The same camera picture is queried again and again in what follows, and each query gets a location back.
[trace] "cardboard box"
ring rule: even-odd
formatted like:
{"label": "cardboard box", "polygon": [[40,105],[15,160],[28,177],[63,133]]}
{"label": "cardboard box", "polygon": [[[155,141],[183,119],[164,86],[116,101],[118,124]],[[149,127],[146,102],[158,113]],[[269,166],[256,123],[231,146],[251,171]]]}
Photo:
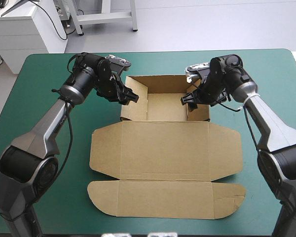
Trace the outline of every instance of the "cardboard box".
{"label": "cardboard box", "polygon": [[139,95],[137,103],[122,106],[121,119],[135,121],[209,121],[209,106],[193,112],[182,106],[181,97],[195,87],[184,75],[126,77],[126,86]]}
{"label": "cardboard box", "polygon": [[127,77],[139,95],[122,122],[92,134],[90,167],[117,181],[94,181],[90,199],[114,216],[218,219],[245,197],[238,184],[211,181],[242,169],[240,134],[209,120],[208,106],[190,113],[180,98],[185,76]]}

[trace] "cardboard box flap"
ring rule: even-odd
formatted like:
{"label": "cardboard box flap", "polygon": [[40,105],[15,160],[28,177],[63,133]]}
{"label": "cardboard box flap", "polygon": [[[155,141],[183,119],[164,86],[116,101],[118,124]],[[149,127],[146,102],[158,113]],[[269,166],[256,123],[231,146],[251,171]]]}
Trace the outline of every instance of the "cardboard box flap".
{"label": "cardboard box flap", "polygon": [[126,77],[125,85],[132,88],[133,92],[139,96],[137,103],[130,101],[127,106],[122,106],[120,117],[122,120],[147,120],[148,87],[142,83]]}
{"label": "cardboard box flap", "polygon": [[186,81],[185,75],[131,76],[128,78],[147,86],[148,94],[186,93],[186,89],[191,86]]}
{"label": "cardboard box flap", "polygon": [[240,134],[201,121],[123,121],[94,131],[90,167],[121,180],[213,181],[242,169]]}
{"label": "cardboard box flap", "polygon": [[[199,86],[201,83],[200,80],[196,81],[194,84]],[[191,93],[196,88],[194,85],[190,86],[186,92]],[[210,113],[209,113],[209,106],[208,105],[197,105],[197,109],[193,111],[189,111],[187,109],[187,121],[209,121],[210,120]]]}
{"label": "cardboard box flap", "polygon": [[245,196],[238,184],[193,181],[94,181],[88,185],[102,212],[124,217],[218,219],[234,213]]}
{"label": "cardboard box flap", "polygon": [[212,183],[215,219],[223,218],[238,210],[246,189],[238,184]]}

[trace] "cardboard lid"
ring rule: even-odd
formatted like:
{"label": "cardboard lid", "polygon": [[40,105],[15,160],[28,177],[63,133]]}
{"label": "cardboard lid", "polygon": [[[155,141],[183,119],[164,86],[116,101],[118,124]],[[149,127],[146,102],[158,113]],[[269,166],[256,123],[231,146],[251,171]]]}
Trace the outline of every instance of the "cardboard lid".
{"label": "cardboard lid", "polygon": [[242,170],[240,134],[202,121],[122,121],[94,131],[90,167],[120,180],[213,181]]}
{"label": "cardboard lid", "polygon": [[112,216],[218,219],[234,213],[246,190],[198,181],[94,181],[89,197]]}

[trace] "black wire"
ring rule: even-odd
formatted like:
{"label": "black wire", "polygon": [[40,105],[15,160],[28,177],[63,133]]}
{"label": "black wire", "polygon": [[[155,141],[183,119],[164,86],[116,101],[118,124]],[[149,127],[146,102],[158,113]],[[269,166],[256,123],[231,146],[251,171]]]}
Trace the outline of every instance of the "black wire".
{"label": "black wire", "polygon": [[73,30],[73,31],[71,31],[70,33],[66,33],[66,35],[68,36],[68,35],[71,35],[73,32],[75,32],[75,29]]}
{"label": "black wire", "polygon": [[217,104],[220,104],[221,106],[223,106],[224,108],[228,109],[228,110],[231,110],[231,111],[234,111],[234,112],[239,112],[240,109],[233,109],[233,108],[230,108],[226,105],[223,105],[221,102],[219,102],[218,100],[216,100],[215,98],[213,98],[209,93],[207,93],[205,90],[202,90],[201,88],[199,88],[199,86],[196,86],[194,83],[191,82],[192,85],[194,85],[196,87],[196,89],[199,89],[200,91],[202,92],[205,92],[212,100],[214,100]]}
{"label": "black wire", "polygon": [[70,117],[69,117],[69,109],[68,109],[68,102],[65,101],[65,107],[66,107],[66,116],[67,116],[67,120],[68,120],[68,125],[69,125],[69,131],[70,131],[70,142],[69,142],[69,146],[68,146],[68,149],[67,149],[67,154],[66,154],[66,157],[64,159],[64,162],[62,164],[62,166],[60,167],[58,173],[56,174],[54,180],[57,179],[57,177],[60,175],[61,171],[63,170],[67,160],[68,160],[68,157],[69,157],[69,154],[70,154],[70,150],[71,150],[71,146],[73,144],[73,140],[74,140],[74,135],[73,135],[73,128],[71,126],[71,121],[70,121]]}
{"label": "black wire", "polygon": [[66,34],[66,38],[62,38],[62,37],[60,36],[60,34],[59,34],[59,32],[58,32],[58,30],[57,30],[57,28],[56,28],[56,26],[55,26],[53,20],[51,19],[51,17],[50,17],[49,14],[47,13],[47,11],[45,11],[44,8],[42,8],[40,5],[38,5],[36,2],[33,2],[32,0],[28,0],[28,1],[30,1],[30,2],[33,3],[34,5],[38,6],[40,9],[42,9],[42,10],[46,13],[46,15],[48,16],[49,20],[50,20],[51,23],[53,24],[53,26],[54,26],[54,28],[55,28],[55,31],[56,31],[57,35],[59,36],[59,38],[61,38],[62,40],[67,40],[67,39],[68,39],[67,34]]}

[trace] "green tabletop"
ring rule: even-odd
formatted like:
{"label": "green tabletop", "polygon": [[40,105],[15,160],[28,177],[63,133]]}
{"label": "green tabletop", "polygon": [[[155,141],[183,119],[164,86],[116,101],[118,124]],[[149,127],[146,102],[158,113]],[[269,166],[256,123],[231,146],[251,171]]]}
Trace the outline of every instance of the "green tabletop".
{"label": "green tabletop", "polygon": [[[212,57],[236,53],[244,68],[259,85],[262,99],[290,126],[296,128],[296,63],[288,50],[233,50],[189,52],[110,53],[132,63],[126,75],[183,74],[186,66],[208,62]],[[58,89],[69,76],[66,65],[72,54],[29,56],[0,115],[0,155],[13,138],[27,132],[53,105]],[[228,103],[238,107],[235,102]],[[71,113],[74,131],[72,152],[63,173],[35,204],[45,234],[102,234],[175,231],[191,235],[269,235],[280,204],[269,190],[257,167],[257,155],[243,112],[234,113],[217,105],[211,108],[211,121],[241,133],[243,171],[218,182],[240,183],[246,198],[239,210],[218,220],[113,217],[99,211],[90,201],[87,185],[109,176],[89,167],[91,133],[119,121],[120,105],[109,103],[91,92]],[[57,137],[62,162],[69,142],[66,124]],[[0,233],[7,233],[0,217]]]}

